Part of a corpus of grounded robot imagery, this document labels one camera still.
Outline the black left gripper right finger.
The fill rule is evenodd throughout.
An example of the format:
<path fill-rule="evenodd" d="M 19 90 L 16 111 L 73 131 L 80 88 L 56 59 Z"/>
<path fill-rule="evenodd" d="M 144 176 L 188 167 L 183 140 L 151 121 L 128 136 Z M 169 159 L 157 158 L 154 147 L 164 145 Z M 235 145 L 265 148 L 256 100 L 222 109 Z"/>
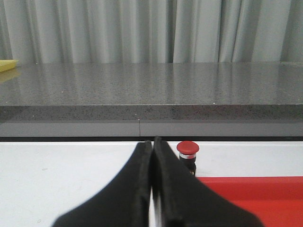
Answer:
<path fill-rule="evenodd" d="M 221 197 L 190 173 L 168 142 L 155 137 L 152 190 L 161 227 L 261 227 L 252 213 Z"/>

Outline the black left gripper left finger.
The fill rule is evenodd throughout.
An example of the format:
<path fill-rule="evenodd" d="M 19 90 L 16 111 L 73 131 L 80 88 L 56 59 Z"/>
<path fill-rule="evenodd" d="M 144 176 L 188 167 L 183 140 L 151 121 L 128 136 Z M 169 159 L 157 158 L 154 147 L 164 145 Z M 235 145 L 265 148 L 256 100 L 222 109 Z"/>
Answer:
<path fill-rule="evenodd" d="M 147 227 L 151 194 L 151 142 L 139 142 L 113 180 L 60 216 L 55 227 Z"/>

